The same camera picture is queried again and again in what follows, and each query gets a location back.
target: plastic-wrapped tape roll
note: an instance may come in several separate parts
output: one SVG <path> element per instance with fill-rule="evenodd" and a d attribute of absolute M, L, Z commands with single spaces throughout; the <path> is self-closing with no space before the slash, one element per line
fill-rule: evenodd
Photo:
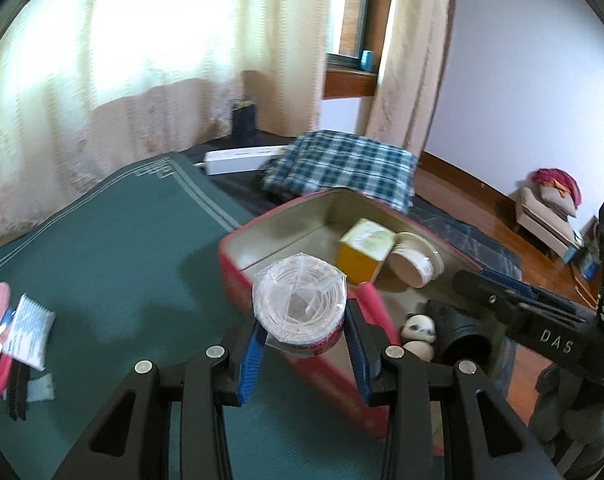
<path fill-rule="evenodd" d="M 256 276 L 253 311 L 267 344 L 300 356 L 318 355 L 340 338 L 346 277 L 331 264 L 299 253 Z"/>

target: blue plaid fabric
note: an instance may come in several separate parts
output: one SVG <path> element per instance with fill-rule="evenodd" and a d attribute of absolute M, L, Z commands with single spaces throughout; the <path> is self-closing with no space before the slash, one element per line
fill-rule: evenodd
<path fill-rule="evenodd" d="M 418 158 L 377 140 L 320 130 L 298 137 L 273 161 L 264 189 L 284 198 L 348 187 L 406 213 L 412 206 Z"/>

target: green bedsheet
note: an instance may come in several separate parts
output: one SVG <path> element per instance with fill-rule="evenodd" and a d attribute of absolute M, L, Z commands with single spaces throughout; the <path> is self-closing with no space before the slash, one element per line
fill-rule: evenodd
<path fill-rule="evenodd" d="M 0 449 L 22 480 L 53 475 L 135 362 L 177 364 L 241 320 L 223 295 L 217 250 L 249 219 L 172 153 L 124 168 L 0 248 L 0 281 L 11 285 L 14 301 L 26 293 L 57 313 L 46 363 L 56 400 L 32 405 L 26 422 L 12 422 L 0 402 Z M 380 474 L 381 443 L 272 349 L 247 405 L 225 416 L 237 480 Z M 173 437 L 172 478 L 179 478 Z"/>

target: screw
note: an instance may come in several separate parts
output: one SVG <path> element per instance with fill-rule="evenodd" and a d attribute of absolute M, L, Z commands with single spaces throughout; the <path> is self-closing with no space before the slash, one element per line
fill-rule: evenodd
<path fill-rule="evenodd" d="M 211 359 L 217 359 L 224 355 L 224 347 L 220 345 L 213 345 L 207 348 L 207 357 Z"/>
<path fill-rule="evenodd" d="M 473 375 L 477 372 L 477 365 L 473 361 L 460 361 L 458 368 L 466 375 Z"/>
<path fill-rule="evenodd" d="M 146 359 L 143 361 L 138 361 L 134 370 L 138 374 L 146 374 L 153 369 L 153 363 L 151 361 L 147 361 Z"/>
<path fill-rule="evenodd" d="M 404 348 L 401 346 L 391 345 L 386 347 L 384 353 L 393 359 L 399 359 L 404 355 Z"/>

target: blue cup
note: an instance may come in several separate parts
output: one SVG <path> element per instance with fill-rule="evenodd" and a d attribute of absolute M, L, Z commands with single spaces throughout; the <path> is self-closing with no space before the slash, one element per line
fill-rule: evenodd
<path fill-rule="evenodd" d="M 360 70 L 364 72 L 373 72 L 373 51 L 363 50 L 360 58 Z"/>

